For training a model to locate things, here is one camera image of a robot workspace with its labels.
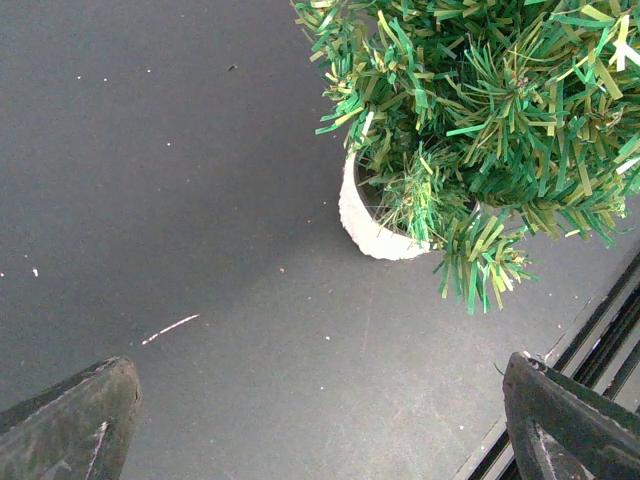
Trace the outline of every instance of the white debris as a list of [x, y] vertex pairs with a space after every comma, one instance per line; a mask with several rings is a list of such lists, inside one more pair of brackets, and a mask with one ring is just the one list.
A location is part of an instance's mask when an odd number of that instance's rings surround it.
[[199, 313], [195, 314], [195, 315], [191, 315], [190, 317], [187, 318], [183, 318], [182, 320], [180, 320], [179, 322], [174, 323], [173, 325], [168, 326], [167, 328], [160, 330], [158, 333], [151, 335], [149, 338], [147, 338], [146, 340], [144, 340], [142, 342], [142, 345], [146, 345], [149, 342], [152, 342], [153, 340], [155, 340], [156, 338], [158, 338], [160, 335], [167, 333], [169, 330], [173, 330], [174, 328], [182, 325], [183, 323], [187, 323], [189, 320], [193, 320], [194, 318], [198, 318], [200, 316]]

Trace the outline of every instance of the artificial christmas tree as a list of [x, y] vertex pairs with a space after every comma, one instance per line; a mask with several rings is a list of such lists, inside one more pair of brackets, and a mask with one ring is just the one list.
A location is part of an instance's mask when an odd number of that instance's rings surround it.
[[[516, 250], [526, 232], [586, 240], [594, 231], [613, 244], [613, 218], [640, 187], [637, 2], [312, 0], [295, 9], [336, 104], [317, 132], [349, 126], [345, 175], [362, 187], [369, 220], [384, 238], [411, 242], [388, 258], [442, 250], [441, 293], [453, 284], [473, 312], [476, 298], [487, 311], [493, 291], [501, 307], [514, 280], [531, 278]], [[353, 205], [341, 199], [343, 224], [370, 253]], [[509, 231], [514, 217], [523, 226]]]

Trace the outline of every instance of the black metal track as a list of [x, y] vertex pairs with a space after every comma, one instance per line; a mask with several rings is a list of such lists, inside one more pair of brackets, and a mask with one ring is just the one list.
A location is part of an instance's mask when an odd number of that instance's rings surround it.
[[[640, 253], [638, 253], [624, 273], [620, 276], [613, 288], [609, 291], [605, 299], [598, 305], [593, 314], [589, 317], [585, 325], [580, 329], [570, 345], [565, 349], [560, 358], [553, 365], [553, 368], [562, 372], [569, 362], [576, 356], [585, 341], [594, 332], [596, 326], [605, 320], [613, 303], [620, 297], [634, 274], [640, 270]], [[640, 284], [628, 295], [624, 304], [615, 313], [613, 320], [601, 336], [597, 345], [589, 352], [589, 355], [582, 362], [572, 379], [589, 388], [600, 379], [604, 371], [613, 360], [616, 352], [622, 346], [633, 328], [640, 320]], [[616, 374], [611, 386], [609, 398], [613, 398], [622, 388], [624, 382], [640, 361], [640, 347], [636, 345], [632, 353], [627, 357], [623, 366]], [[487, 452], [482, 461], [468, 477], [469, 480], [482, 480], [490, 471], [495, 461], [502, 455], [509, 446], [509, 436], [507, 431], [502, 433], [493, 447]], [[501, 472], [498, 480], [518, 480], [520, 474], [515, 459]]]

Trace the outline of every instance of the white flower pot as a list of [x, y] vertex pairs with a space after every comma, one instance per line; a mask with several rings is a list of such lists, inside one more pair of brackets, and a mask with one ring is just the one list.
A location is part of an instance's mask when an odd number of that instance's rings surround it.
[[381, 260], [408, 260], [428, 252], [428, 243], [416, 243], [406, 235], [382, 227], [373, 219], [356, 183], [355, 157], [355, 153], [347, 156], [338, 205], [342, 226], [360, 251]]

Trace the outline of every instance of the floor surface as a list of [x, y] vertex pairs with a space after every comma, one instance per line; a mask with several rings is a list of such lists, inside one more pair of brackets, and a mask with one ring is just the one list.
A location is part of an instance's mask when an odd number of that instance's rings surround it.
[[124, 480], [450, 478], [502, 413], [494, 363], [549, 351], [640, 248], [536, 237], [542, 282], [473, 317], [439, 298], [438, 254], [360, 255], [294, 17], [0, 5], [0, 409], [130, 356]]

